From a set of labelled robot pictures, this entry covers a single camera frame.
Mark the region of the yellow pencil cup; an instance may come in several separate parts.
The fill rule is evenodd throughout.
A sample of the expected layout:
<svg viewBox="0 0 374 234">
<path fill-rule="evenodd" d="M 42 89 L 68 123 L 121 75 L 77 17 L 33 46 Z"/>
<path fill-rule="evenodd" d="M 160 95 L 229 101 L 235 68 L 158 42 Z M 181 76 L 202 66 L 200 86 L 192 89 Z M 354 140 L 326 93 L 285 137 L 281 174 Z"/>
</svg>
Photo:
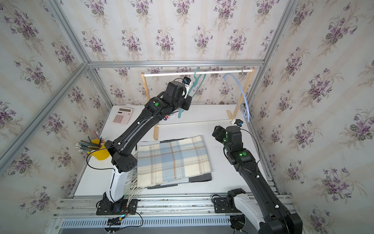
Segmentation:
<svg viewBox="0 0 374 234">
<path fill-rule="evenodd" d="M 110 153 L 105 147 L 105 141 L 103 139 L 94 139 L 91 141 L 94 149 L 88 152 L 88 155 L 94 157 L 99 161 L 106 160 L 110 157 Z"/>
</svg>

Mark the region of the pink calculator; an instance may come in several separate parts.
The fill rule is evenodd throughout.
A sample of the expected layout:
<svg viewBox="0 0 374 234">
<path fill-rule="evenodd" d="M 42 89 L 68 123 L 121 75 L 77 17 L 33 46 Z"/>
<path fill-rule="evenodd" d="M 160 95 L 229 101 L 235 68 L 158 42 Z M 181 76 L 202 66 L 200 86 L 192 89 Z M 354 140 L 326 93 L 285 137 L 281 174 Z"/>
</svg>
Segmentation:
<svg viewBox="0 0 374 234">
<path fill-rule="evenodd" d="M 132 116 L 131 108 L 120 107 L 113 119 L 113 123 L 127 125 L 131 116 Z"/>
</svg>

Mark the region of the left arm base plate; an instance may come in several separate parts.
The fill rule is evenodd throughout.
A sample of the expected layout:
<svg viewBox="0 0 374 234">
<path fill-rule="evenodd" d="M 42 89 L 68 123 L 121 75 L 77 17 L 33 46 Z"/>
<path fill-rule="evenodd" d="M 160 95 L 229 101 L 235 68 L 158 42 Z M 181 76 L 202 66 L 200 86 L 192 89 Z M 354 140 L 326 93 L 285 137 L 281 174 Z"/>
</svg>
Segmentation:
<svg viewBox="0 0 374 234">
<path fill-rule="evenodd" d="M 132 199 L 129 204 L 127 199 L 110 202 L 102 199 L 96 206 L 96 215 L 134 215 L 138 206 L 138 199 Z"/>
</svg>

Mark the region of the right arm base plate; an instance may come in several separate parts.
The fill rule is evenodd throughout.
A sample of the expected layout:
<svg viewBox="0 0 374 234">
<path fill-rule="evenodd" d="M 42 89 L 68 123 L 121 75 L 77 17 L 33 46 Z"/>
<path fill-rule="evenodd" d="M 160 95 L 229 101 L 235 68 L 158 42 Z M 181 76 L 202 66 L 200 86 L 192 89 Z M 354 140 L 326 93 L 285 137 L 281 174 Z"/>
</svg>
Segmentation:
<svg viewBox="0 0 374 234">
<path fill-rule="evenodd" d="M 223 213 L 241 213 L 236 208 L 230 208 L 226 198 L 222 198 L 220 196 L 213 196 L 211 198 L 211 202 L 213 203 L 214 212 L 216 214 L 223 214 Z"/>
</svg>

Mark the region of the aluminium mounting rail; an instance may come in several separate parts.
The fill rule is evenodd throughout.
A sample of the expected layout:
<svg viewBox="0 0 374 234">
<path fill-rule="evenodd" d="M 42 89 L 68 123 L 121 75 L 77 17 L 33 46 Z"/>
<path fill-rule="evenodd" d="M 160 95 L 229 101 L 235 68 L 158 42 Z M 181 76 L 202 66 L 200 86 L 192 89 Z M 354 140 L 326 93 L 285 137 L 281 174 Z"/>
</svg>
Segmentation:
<svg viewBox="0 0 374 234">
<path fill-rule="evenodd" d="M 57 234 L 68 229 L 124 228 L 140 226 L 145 228 L 160 227 L 199 227 L 229 226 L 238 218 L 242 225 L 242 213 L 214 212 L 210 194 L 154 194 L 147 189 L 138 198 L 135 214 L 128 214 L 116 225 L 111 220 L 116 215 L 96 215 L 96 206 L 102 199 L 104 187 L 95 189 L 80 183 L 74 195 L 62 199 L 53 216 L 49 231 Z"/>
</svg>

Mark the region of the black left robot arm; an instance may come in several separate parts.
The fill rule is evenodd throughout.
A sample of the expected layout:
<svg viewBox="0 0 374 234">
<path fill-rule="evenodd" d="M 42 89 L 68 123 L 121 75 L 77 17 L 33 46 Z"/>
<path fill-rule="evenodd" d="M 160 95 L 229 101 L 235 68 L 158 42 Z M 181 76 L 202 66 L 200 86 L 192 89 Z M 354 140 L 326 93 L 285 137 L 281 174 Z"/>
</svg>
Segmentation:
<svg viewBox="0 0 374 234">
<path fill-rule="evenodd" d="M 128 174 L 137 165 L 132 151 L 143 136 L 158 124 L 165 116 L 178 109 L 189 110 L 192 97 L 188 94 L 191 79 L 177 78 L 169 82 L 166 90 L 152 97 L 144 106 L 138 118 L 127 130 L 113 141 L 106 141 L 105 148 L 112 157 L 112 181 L 103 195 L 108 206 L 120 201 L 124 196 L 124 187 Z"/>
</svg>

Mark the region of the teal plastic hanger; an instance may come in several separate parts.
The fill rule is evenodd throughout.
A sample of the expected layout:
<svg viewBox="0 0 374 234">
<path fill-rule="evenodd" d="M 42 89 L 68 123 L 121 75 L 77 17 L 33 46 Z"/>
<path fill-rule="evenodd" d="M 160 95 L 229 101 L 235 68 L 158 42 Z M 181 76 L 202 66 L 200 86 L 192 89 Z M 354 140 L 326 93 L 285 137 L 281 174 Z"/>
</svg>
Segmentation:
<svg viewBox="0 0 374 234">
<path fill-rule="evenodd" d="M 194 72 L 194 83 L 192 84 L 192 87 L 189 89 L 188 95 L 191 96 L 191 98 L 194 98 L 196 95 L 196 92 L 200 89 L 202 83 L 204 82 L 206 78 L 206 74 L 201 74 L 200 67 L 197 67 Z"/>
</svg>

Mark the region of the wooden clothes rack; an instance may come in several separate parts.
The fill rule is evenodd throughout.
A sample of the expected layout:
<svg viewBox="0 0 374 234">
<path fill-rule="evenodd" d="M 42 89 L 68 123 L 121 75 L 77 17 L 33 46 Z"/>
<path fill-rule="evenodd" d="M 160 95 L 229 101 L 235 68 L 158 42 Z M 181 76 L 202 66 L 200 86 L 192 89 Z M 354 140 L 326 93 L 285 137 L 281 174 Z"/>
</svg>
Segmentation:
<svg viewBox="0 0 374 234">
<path fill-rule="evenodd" d="M 232 73 L 232 74 L 241 74 L 241 76 L 243 77 L 244 75 L 248 75 L 247 76 L 247 79 L 246 79 L 246 82 L 245 82 L 245 85 L 243 86 L 243 89 L 245 91 L 245 99 L 246 99 L 246 91 L 249 89 L 250 85 L 251 85 L 251 82 L 252 82 L 252 79 L 254 77 L 254 74 L 255 74 L 255 68 L 248 68 L 248 69 L 237 69 L 237 70 L 209 70 L 209 71 L 200 71 L 201 74 L 206 74 L 206 75 L 209 75 L 209 76 L 214 76 L 216 79 L 218 79 L 219 77 L 223 79 L 223 76 L 224 74 L 226 73 Z M 194 72 L 180 72 L 180 73 L 153 73 L 153 74 L 145 74 L 145 73 L 142 73 L 141 74 L 141 77 L 142 77 L 142 82 L 144 84 L 144 87 L 145 87 L 145 93 L 146 93 L 146 97 L 147 99 L 149 100 L 150 99 L 150 93 L 149 93 L 149 89 L 148 89 L 148 85 L 147 85 L 147 81 L 146 81 L 146 78 L 147 77 L 166 77 L 166 76 L 187 76 L 187 75 L 194 75 Z M 235 99 L 235 95 L 233 94 L 231 88 L 230 88 L 230 84 L 226 84 L 224 79 L 223 79 L 223 85 L 221 86 L 221 89 L 219 90 L 220 91 L 220 95 L 223 97 L 223 96 L 227 96 L 229 93 L 232 95 L 232 98 L 233 100 L 238 100 L 238 99 Z M 196 95 L 198 97 L 198 99 L 201 99 L 202 98 L 202 94 L 205 92 L 205 89 L 204 88 L 201 88 L 196 92 Z M 234 112 L 231 112 L 230 110 L 227 110 L 227 115 L 228 115 L 228 118 L 230 120 L 234 120 L 238 114 L 239 110 L 235 108 Z"/>
</svg>

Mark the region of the bundle of pencils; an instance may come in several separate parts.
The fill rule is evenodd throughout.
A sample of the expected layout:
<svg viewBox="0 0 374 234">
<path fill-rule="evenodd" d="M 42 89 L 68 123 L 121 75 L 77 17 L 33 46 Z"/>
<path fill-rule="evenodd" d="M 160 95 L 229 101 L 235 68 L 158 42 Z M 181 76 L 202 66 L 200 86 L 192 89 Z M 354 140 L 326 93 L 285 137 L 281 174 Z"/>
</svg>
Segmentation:
<svg viewBox="0 0 374 234">
<path fill-rule="evenodd" d="M 94 138 L 87 136 L 87 140 L 80 140 L 76 143 L 75 147 L 79 152 L 93 152 L 99 150 L 104 146 L 104 138 L 97 132 L 94 131 Z"/>
</svg>

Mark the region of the light blue plastic hanger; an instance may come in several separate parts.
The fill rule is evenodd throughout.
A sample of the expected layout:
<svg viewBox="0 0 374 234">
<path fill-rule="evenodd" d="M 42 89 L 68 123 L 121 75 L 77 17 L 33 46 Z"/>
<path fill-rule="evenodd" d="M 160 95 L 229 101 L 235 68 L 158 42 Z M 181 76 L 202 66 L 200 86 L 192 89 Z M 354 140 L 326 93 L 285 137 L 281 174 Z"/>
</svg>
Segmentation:
<svg viewBox="0 0 374 234">
<path fill-rule="evenodd" d="M 235 100 L 236 101 L 236 109 L 239 110 L 241 108 L 242 103 L 244 102 L 246 108 L 244 110 L 243 116 L 246 118 L 246 121 L 249 122 L 251 120 L 251 115 L 250 115 L 250 111 L 249 111 L 249 108 L 248 108 L 248 101 L 245 99 L 245 91 L 244 91 L 243 87 L 241 86 L 239 80 L 232 73 L 224 74 L 223 79 L 224 79 L 226 84 L 227 84 L 227 79 L 229 77 L 234 79 L 235 83 L 237 84 L 237 86 L 240 90 L 240 94 L 241 94 L 239 99 Z"/>
</svg>

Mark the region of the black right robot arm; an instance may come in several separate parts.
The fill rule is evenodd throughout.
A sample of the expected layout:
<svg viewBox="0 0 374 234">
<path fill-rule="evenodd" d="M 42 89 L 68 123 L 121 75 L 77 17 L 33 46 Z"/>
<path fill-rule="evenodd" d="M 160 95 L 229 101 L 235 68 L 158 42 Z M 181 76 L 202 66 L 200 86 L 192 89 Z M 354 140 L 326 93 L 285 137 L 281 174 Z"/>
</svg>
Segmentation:
<svg viewBox="0 0 374 234">
<path fill-rule="evenodd" d="M 228 208 L 243 213 L 259 234 L 301 234 L 302 219 L 291 213 L 271 190 L 252 153 L 243 146 L 241 128 L 216 126 L 212 136 L 223 144 L 225 157 L 255 198 L 251 201 L 241 188 L 230 190 L 226 197 Z"/>
</svg>

